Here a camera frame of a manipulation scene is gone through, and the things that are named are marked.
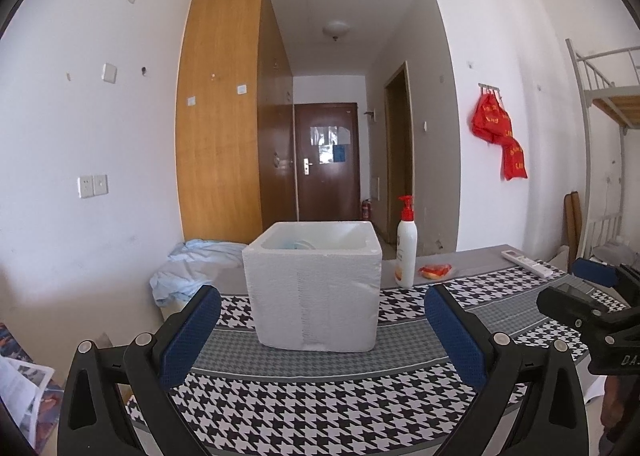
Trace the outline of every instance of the metal bed frame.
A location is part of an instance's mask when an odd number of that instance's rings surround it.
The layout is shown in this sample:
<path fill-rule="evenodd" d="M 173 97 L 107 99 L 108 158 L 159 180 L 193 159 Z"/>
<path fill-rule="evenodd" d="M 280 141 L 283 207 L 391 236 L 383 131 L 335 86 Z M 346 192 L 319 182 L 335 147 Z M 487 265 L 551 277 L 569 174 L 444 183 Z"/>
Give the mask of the metal bed frame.
<path fill-rule="evenodd" d="M 600 246 L 607 240 L 615 238 L 620 232 L 622 224 L 622 209 L 624 205 L 625 194 L 625 147 L 624 137 L 628 129 L 640 129 L 640 126 L 634 125 L 627 116 L 615 105 L 612 97 L 615 96 L 637 96 L 640 95 L 640 65 L 636 64 L 632 52 L 640 51 L 640 46 L 631 46 L 629 48 L 621 48 L 603 53 L 582 56 L 575 51 L 571 39 L 566 40 L 569 55 L 574 66 L 575 78 L 578 83 L 580 92 L 580 103 L 582 105 L 582 119 L 584 121 L 584 142 L 586 147 L 586 187 L 584 191 L 584 220 L 582 221 L 582 230 L 580 232 L 580 243 L 578 245 L 578 257 L 590 258 L 591 250 L 594 246 Z M 591 63 L 591 60 L 606 56 L 626 53 L 631 60 L 631 65 L 638 80 L 638 86 L 621 86 L 617 87 L 612 81 Z M 584 68 L 588 89 L 585 89 L 580 66 Z M 620 126 L 620 159 L 622 170 L 622 182 L 620 187 L 620 212 L 608 214 L 607 216 L 592 218 L 590 215 L 591 200 L 591 118 L 590 107 L 594 100 L 602 100 L 624 123 Z"/>

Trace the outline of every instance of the silver bolt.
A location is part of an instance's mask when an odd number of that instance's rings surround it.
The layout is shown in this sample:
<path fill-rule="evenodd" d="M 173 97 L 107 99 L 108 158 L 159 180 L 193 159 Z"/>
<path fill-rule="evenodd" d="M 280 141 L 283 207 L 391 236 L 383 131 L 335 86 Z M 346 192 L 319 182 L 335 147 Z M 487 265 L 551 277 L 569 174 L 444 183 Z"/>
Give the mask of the silver bolt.
<path fill-rule="evenodd" d="M 506 333 L 498 332 L 494 335 L 494 341 L 498 346 L 506 346 L 511 342 L 511 339 Z"/>
<path fill-rule="evenodd" d="M 566 342 L 560 339 L 554 341 L 554 347 L 556 348 L 556 350 L 562 353 L 569 349 L 569 346 L 566 345 Z"/>
<path fill-rule="evenodd" d="M 136 344 L 138 346 L 146 346 L 151 342 L 151 333 L 141 333 L 136 337 Z"/>
<path fill-rule="evenodd" d="M 87 353 L 87 351 L 91 349 L 91 346 L 92 346 L 91 341 L 83 341 L 78 346 L 78 351 L 80 353 Z"/>

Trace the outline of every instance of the foam box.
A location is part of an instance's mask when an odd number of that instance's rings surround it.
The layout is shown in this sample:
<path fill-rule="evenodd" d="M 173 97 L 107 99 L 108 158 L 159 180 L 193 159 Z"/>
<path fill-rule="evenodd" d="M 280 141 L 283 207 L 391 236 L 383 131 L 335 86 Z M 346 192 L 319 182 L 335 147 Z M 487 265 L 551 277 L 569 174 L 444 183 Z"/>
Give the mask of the foam box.
<path fill-rule="evenodd" d="M 309 245 L 315 249 L 296 249 Z M 242 258 L 262 344 L 332 352 L 373 348 L 382 250 L 371 223 L 276 223 Z"/>

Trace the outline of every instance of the red bottle cap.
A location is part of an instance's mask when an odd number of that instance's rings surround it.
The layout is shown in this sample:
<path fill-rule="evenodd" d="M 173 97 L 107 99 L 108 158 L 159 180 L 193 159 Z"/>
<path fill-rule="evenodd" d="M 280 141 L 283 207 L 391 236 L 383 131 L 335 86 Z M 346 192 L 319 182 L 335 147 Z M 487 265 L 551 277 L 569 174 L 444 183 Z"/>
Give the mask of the red bottle cap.
<path fill-rule="evenodd" d="M 414 220 L 414 197 L 401 196 L 398 199 L 404 202 L 404 209 L 402 209 L 402 214 L 400 214 L 400 219 L 402 221 L 413 221 Z"/>

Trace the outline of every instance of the door frame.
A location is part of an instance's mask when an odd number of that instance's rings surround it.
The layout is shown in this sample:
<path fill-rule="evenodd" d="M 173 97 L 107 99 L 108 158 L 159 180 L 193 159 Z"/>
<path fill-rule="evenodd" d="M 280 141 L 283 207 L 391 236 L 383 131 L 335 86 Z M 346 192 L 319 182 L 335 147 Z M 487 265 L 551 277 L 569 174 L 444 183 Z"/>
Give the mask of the door frame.
<path fill-rule="evenodd" d="M 414 144 L 414 109 L 412 108 L 412 104 L 411 104 L 411 91 L 410 91 L 410 86 L 409 86 L 409 68 L 407 65 L 407 62 L 404 61 L 402 62 L 402 64 L 400 65 L 400 67 L 394 72 L 393 75 L 391 75 L 391 77 L 389 77 L 389 79 L 386 81 L 384 88 L 383 88 L 383 92 L 384 92 L 384 99 L 385 99 L 385 139 L 386 139 L 386 147 L 385 147 L 385 153 L 386 153 L 386 220 L 385 220 L 385 233 L 382 234 L 384 240 L 389 243 L 390 239 L 391 239 L 391 232 L 390 232 L 390 223 L 391 223 L 391 198 L 390 198 L 390 184 L 389 184 L 389 180 L 391 179 L 391 162 L 389 162 L 389 158 L 391 158 L 389 152 L 390 152 L 390 137 L 389 137 L 389 132 L 390 132 L 390 126 L 389 126 L 389 120 L 390 120 L 390 113 L 389 113 L 389 100 L 388 100 L 388 87 L 389 85 L 396 80 L 396 77 L 398 77 L 399 74 L 404 72 L 404 89 L 406 90 L 406 98 L 407 98 L 407 102 L 408 102 L 408 108 L 409 108 L 409 136 L 411 138 L 411 196 L 414 197 L 414 202 L 415 202 L 415 144 Z"/>
<path fill-rule="evenodd" d="M 298 172 L 299 168 L 303 168 L 301 163 L 298 161 L 298 144 L 300 140 L 303 140 L 303 137 L 299 135 L 298 128 L 298 118 L 296 118 L 297 111 L 304 110 L 305 108 L 315 109 L 318 107 L 322 108 L 352 108 L 351 111 L 351 123 L 353 125 L 351 131 L 351 145 L 353 146 L 353 154 L 357 158 L 356 162 L 356 170 L 355 170 L 355 182 L 356 182 L 356 195 L 355 200 L 353 201 L 354 212 L 356 209 L 358 210 L 358 214 L 360 213 L 360 197 L 362 195 L 362 188 L 360 187 L 360 133 L 358 130 L 358 104 L 357 102 L 315 102 L 311 104 L 294 104 L 293 105 L 293 134 L 294 134 L 294 157 L 296 160 L 296 205 L 298 207 L 298 220 L 300 221 L 300 187 L 299 184 L 304 174 L 300 174 Z"/>

